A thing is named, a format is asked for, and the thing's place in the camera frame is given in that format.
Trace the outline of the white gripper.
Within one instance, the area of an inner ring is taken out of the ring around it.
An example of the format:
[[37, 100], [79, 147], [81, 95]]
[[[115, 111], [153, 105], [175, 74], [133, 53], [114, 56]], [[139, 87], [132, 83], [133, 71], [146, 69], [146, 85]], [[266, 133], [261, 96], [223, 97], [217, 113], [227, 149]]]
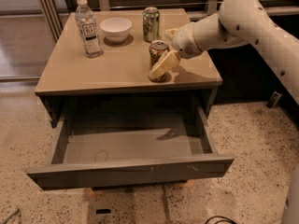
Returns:
[[165, 51], [158, 62], [150, 70], [151, 78], [162, 77], [166, 72], [180, 63], [181, 57], [190, 59], [202, 54], [195, 42], [194, 22], [188, 23], [180, 28], [167, 29], [164, 37], [172, 40], [174, 50]]

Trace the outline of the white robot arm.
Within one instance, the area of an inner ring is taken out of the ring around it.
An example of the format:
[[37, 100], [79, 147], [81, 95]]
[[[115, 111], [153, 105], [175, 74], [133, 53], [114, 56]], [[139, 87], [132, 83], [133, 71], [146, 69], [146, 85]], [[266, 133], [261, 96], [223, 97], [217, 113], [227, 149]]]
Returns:
[[[161, 77], [182, 59], [190, 59], [210, 49], [225, 49], [243, 43], [251, 45], [282, 83], [292, 99], [299, 97], [298, 39], [276, 25], [258, 0], [223, 0], [219, 11], [197, 22], [168, 29], [165, 34], [173, 49], [165, 52], [149, 72]], [[263, 215], [270, 213], [278, 200], [251, 192], [246, 202], [258, 203], [262, 209], [244, 222], [236, 222], [223, 215], [208, 218], [203, 224], [299, 224], [298, 172], [294, 171], [278, 223], [266, 222]]]

